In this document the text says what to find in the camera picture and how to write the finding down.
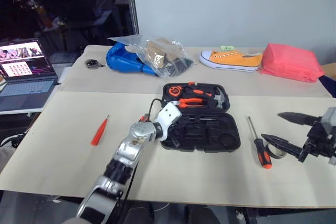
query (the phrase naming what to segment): open tool case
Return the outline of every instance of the open tool case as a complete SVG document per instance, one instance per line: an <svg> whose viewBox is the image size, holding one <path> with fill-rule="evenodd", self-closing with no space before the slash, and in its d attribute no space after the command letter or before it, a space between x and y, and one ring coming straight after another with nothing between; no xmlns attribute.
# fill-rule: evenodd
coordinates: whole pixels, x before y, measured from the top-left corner
<svg viewBox="0 0 336 224"><path fill-rule="evenodd" d="M182 117L169 127L167 140L161 142L165 149L233 152L240 147L235 120L226 113L230 102L222 86L169 83L163 87L162 107L171 101Z"/></svg>

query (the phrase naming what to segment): laptop screen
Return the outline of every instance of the laptop screen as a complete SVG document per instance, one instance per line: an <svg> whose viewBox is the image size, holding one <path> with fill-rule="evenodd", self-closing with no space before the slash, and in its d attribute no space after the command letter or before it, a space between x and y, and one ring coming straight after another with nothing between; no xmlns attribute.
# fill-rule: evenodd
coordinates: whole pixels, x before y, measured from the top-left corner
<svg viewBox="0 0 336 224"><path fill-rule="evenodd" d="M56 76L37 39L0 45L0 73L6 80Z"/></svg>

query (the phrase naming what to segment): floor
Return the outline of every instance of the floor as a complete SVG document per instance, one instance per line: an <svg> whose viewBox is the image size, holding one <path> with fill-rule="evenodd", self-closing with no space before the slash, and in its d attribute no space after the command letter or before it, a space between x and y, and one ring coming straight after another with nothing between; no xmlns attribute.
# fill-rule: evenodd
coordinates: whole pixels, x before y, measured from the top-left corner
<svg viewBox="0 0 336 224"><path fill-rule="evenodd" d="M55 197L5 191L0 202L0 224L61 224L75 216L78 205L68 201L53 202ZM166 203L154 202L154 210ZM184 224L185 204L170 204L156 211L155 224ZM210 206L221 224L245 224L236 218L234 207ZM336 222L336 209L296 214L258 217L258 224L328 224Z"/></svg>

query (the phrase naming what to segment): orange pliers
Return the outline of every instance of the orange pliers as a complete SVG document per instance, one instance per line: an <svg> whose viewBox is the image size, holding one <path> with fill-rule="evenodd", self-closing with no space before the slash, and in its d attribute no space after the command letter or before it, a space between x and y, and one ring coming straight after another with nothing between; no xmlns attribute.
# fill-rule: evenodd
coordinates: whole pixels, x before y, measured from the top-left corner
<svg viewBox="0 0 336 224"><path fill-rule="evenodd" d="M203 100L201 98L189 98L189 99L179 99L178 101L172 101L174 105L177 105L181 109L187 107L200 107L203 106Z"/></svg>

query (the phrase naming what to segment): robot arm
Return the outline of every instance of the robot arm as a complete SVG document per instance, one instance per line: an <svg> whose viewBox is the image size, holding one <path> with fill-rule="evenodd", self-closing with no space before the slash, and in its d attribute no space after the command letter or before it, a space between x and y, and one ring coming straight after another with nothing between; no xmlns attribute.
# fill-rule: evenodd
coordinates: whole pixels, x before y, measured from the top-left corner
<svg viewBox="0 0 336 224"><path fill-rule="evenodd" d="M267 142L293 155L300 162L304 162L308 154L315 157L321 155L329 158L329 164L336 166L336 107L328 108L320 117L293 112L279 113L278 116L292 123L312 126L308 139L300 148L278 136L261 134Z"/></svg>
<svg viewBox="0 0 336 224"><path fill-rule="evenodd" d="M164 141L168 127L181 117L178 108L168 103L152 122L138 122L131 126L103 175L100 175L90 193L80 204L77 217L92 224L103 224L116 215L113 210L127 190L127 181L136 168L143 149L155 139Z"/></svg>

